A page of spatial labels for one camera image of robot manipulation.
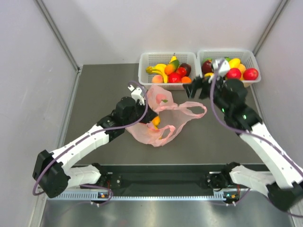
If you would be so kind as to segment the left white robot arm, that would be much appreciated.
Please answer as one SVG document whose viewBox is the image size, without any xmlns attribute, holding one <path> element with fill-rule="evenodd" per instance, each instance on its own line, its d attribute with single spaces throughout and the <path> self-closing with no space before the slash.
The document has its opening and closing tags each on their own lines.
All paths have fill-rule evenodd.
<svg viewBox="0 0 303 227">
<path fill-rule="evenodd" d="M 116 108 L 101 118 L 86 133 L 69 144 L 54 151 L 41 151 L 33 171 L 35 187 L 40 187 L 49 198 L 55 198 L 67 188 L 94 184 L 103 187 L 107 175 L 102 173 L 97 164 L 74 167 L 78 161 L 95 149 L 108 144 L 135 124 L 151 123 L 157 117 L 148 104 L 140 104 L 131 97 L 123 97 Z"/>
</svg>

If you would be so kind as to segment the green orange mango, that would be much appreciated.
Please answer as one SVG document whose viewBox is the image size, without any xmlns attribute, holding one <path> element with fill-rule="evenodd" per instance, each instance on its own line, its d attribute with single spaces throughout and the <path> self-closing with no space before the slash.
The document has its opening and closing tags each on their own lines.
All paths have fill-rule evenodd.
<svg viewBox="0 0 303 227">
<path fill-rule="evenodd" d="M 175 61 L 173 62 L 170 62 L 164 69 L 164 72 L 166 75 L 169 75 L 173 72 L 175 72 L 179 67 L 179 60 L 176 59 Z"/>
</svg>

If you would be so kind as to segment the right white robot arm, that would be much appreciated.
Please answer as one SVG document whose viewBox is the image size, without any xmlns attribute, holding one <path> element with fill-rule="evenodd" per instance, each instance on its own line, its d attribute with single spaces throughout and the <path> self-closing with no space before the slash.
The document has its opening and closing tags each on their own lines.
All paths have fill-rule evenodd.
<svg viewBox="0 0 303 227">
<path fill-rule="evenodd" d="M 184 84 L 189 98 L 201 89 L 199 98 L 210 98 L 224 114 L 222 125 L 235 132 L 259 156 L 268 174 L 253 171 L 236 162 L 226 164 L 219 174 L 220 188 L 240 184 L 264 196 L 279 210 L 288 211 L 303 199 L 303 170 L 273 139 L 261 117 L 246 103 L 247 89 L 238 79 L 197 77 Z"/>
</svg>

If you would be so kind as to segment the pink plastic bag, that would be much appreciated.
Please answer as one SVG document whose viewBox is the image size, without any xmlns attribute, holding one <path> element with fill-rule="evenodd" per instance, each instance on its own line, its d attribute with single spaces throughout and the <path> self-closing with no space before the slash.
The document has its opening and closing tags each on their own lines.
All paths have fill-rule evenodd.
<svg viewBox="0 0 303 227">
<path fill-rule="evenodd" d="M 200 119 L 207 113 L 207 108 L 199 103 L 186 101 L 176 104 L 172 93 L 157 85 L 147 91 L 149 107 L 160 117 L 160 124 L 155 130 L 152 123 L 137 123 L 126 130 L 140 143 L 161 147 L 171 142 L 191 120 Z"/>
</svg>

